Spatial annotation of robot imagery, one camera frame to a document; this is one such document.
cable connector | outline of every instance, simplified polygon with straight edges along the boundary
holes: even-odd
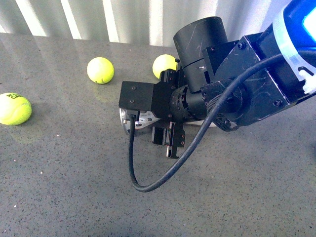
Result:
[[[316,92],[316,75],[313,76],[304,69],[300,70],[299,75],[305,79],[303,90],[305,94],[313,94]]]
[[[127,121],[130,121],[131,116],[134,116],[135,121],[139,121],[139,115],[140,115],[139,110],[126,110],[123,123],[127,124]]]

blue light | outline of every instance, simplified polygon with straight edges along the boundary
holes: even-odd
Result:
[[[316,7],[305,17],[303,26],[313,40],[316,41]]]

black cylinder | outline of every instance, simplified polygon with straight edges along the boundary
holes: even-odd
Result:
[[[187,93],[188,111],[196,119],[203,120],[206,117],[206,105],[201,93]]]
[[[176,89],[170,96],[169,108],[172,113],[172,120],[174,122],[192,122],[195,118],[188,111],[187,103],[188,86],[185,85]]]
[[[173,37],[191,93],[207,84],[202,51],[227,42],[220,17],[208,17],[180,29]]]

tennis ball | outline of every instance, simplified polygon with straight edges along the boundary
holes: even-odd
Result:
[[[108,59],[97,57],[88,63],[87,73],[95,83],[105,84],[113,78],[114,67]]]
[[[167,69],[177,69],[178,63],[175,62],[175,58],[169,54],[160,55],[154,60],[153,63],[153,73],[156,78],[160,78],[160,73]]]
[[[22,95],[16,93],[4,93],[0,95],[0,123],[19,125],[28,120],[31,113],[31,104]]]

screw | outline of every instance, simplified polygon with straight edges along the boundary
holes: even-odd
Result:
[[[244,49],[244,48],[246,48],[246,44],[245,44],[244,42],[240,42],[240,43],[237,45],[237,47],[238,47],[239,49]]]
[[[280,106],[282,104],[282,101],[281,100],[274,100],[273,101],[273,106],[275,106],[275,107],[278,107],[278,106]]]

